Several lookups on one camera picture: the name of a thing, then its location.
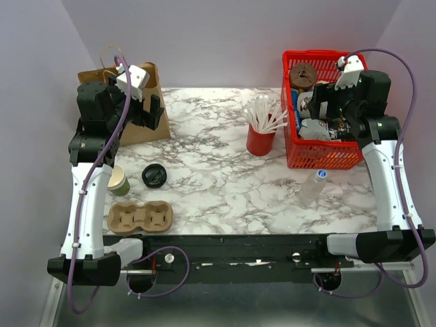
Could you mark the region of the black coffee cup lid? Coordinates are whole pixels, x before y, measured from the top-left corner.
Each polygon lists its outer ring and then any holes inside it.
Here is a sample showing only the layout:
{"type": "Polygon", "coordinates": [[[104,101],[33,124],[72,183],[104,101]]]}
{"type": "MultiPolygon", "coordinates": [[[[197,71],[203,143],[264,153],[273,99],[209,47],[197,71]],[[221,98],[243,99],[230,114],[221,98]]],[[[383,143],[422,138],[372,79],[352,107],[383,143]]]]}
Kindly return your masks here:
{"type": "Polygon", "coordinates": [[[152,163],[142,171],[142,181],[147,187],[157,189],[167,180],[166,169],[159,163],[152,163]]]}

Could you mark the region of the green paper coffee cup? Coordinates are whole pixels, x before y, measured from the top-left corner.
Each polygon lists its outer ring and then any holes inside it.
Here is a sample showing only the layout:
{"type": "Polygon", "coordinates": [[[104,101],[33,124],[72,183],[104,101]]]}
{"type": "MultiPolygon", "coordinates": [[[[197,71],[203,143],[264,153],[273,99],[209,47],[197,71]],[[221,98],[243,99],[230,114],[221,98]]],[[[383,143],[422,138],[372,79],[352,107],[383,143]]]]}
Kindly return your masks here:
{"type": "Polygon", "coordinates": [[[108,182],[108,191],[115,196],[126,196],[130,191],[130,184],[122,167],[115,165],[108,182]]]}

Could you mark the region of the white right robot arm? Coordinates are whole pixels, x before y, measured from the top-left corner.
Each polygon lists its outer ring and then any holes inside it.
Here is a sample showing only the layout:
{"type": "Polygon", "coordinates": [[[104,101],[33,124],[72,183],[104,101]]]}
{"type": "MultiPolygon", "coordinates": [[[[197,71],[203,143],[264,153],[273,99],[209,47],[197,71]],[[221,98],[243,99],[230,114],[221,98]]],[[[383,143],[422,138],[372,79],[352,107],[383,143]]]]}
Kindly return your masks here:
{"type": "Polygon", "coordinates": [[[384,72],[364,69],[355,83],[317,84],[308,108],[316,119],[327,104],[328,118],[344,118],[367,164],[377,207],[377,229],[358,234],[330,234],[313,250],[323,267],[346,255],[365,263],[409,262],[420,255],[419,244],[428,249],[435,232],[422,225],[411,198],[403,151],[397,149],[401,126],[385,113],[391,79],[384,72]]]}

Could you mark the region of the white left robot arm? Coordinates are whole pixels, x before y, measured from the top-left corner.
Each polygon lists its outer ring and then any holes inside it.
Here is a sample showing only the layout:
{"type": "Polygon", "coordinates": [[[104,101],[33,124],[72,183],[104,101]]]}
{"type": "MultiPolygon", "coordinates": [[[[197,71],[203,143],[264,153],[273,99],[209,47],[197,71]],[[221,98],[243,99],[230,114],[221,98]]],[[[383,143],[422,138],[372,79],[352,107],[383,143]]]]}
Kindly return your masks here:
{"type": "Polygon", "coordinates": [[[113,286],[125,265],[143,269],[150,264],[151,252],[139,240],[105,247],[102,234],[106,192],[123,130],[130,123],[155,130],[164,112],[157,95],[144,110],[147,80],[135,73],[77,88],[80,118],[68,146],[73,178],[69,223],[59,257],[47,263],[48,273],[64,283],[113,286]]]}

